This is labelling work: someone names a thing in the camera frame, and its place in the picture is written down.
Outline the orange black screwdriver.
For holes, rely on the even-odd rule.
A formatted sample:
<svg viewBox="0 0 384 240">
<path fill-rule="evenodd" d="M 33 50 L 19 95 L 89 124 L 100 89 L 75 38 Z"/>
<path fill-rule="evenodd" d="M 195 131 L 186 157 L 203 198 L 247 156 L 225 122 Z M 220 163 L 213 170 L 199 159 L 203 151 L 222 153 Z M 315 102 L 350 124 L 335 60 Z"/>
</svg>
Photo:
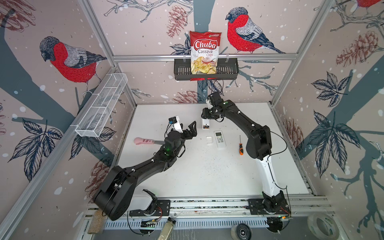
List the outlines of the orange black screwdriver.
<svg viewBox="0 0 384 240">
<path fill-rule="evenodd" d="M 239 154 L 242 156 L 244 154 L 243 144 L 241 141 L 241 136 L 239 136 L 240 143 L 239 143 Z"/>
</svg>

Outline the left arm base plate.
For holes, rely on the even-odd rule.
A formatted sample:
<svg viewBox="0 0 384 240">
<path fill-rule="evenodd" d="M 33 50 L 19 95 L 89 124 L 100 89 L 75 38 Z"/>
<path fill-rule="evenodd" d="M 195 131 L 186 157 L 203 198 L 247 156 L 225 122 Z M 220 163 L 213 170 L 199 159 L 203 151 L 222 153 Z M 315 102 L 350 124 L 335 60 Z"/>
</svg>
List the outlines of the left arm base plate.
<svg viewBox="0 0 384 240">
<path fill-rule="evenodd" d="M 129 211 L 130 217 L 160 217 L 169 216 L 170 214 L 170 200 L 152 200 L 148 207 L 143 210 Z"/>
</svg>

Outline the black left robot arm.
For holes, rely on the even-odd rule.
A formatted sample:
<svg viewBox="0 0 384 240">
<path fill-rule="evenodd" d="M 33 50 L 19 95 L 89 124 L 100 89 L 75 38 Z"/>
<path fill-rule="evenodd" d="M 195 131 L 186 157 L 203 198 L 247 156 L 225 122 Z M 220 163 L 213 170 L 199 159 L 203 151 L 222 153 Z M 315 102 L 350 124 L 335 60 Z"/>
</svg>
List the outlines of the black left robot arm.
<svg viewBox="0 0 384 240">
<path fill-rule="evenodd" d="M 165 143 L 149 160 L 138 165 L 113 167 L 93 196 L 93 202 L 112 221 L 129 208 L 136 187 L 155 174 L 168 170 L 184 154 L 185 141 L 197 136 L 197 123 L 192 122 L 182 132 L 168 133 Z"/>
</svg>

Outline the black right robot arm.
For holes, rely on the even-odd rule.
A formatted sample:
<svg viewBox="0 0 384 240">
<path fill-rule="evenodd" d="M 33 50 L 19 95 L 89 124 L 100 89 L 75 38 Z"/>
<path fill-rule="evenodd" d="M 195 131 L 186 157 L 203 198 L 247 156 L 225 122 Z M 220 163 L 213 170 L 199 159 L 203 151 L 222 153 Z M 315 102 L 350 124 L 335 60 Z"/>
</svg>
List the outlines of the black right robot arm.
<svg viewBox="0 0 384 240">
<path fill-rule="evenodd" d="M 263 207 L 269 214 L 283 211 L 291 214 L 289 199 L 283 193 L 284 188 L 278 186 L 271 163 L 272 137 L 268 126 L 261 126 L 247 117 L 231 100 L 223 100 L 220 93 L 214 92 L 206 99 L 207 108 L 202 111 L 202 119 L 218 120 L 227 118 L 240 128 L 248 138 L 247 154 L 257 160 L 259 176 L 263 185 Z"/>
</svg>

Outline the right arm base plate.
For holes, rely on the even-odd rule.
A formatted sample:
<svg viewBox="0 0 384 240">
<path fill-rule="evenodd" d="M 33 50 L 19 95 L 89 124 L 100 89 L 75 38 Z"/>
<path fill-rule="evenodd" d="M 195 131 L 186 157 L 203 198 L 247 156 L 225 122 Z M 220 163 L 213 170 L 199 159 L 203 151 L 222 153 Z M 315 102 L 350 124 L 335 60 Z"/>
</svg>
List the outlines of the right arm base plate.
<svg viewBox="0 0 384 240">
<path fill-rule="evenodd" d="M 251 215 L 290 215 L 291 209 L 286 199 L 273 210 L 267 209 L 267 203 L 264 199 L 248 199 L 248 207 Z"/>
</svg>

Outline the white battery cover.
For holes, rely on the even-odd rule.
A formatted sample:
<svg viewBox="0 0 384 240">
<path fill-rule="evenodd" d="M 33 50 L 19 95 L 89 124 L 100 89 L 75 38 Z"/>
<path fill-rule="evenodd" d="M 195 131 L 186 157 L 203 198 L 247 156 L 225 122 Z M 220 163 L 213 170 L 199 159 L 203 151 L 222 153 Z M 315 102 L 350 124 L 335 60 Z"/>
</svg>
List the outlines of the white battery cover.
<svg viewBox="0 0 384 240">
<path fill-rule="evenodd" d="M 207 136 L 207 143 L 208 144 L 213 143 L 213 137 L 212 136 Z"/>
</svg>

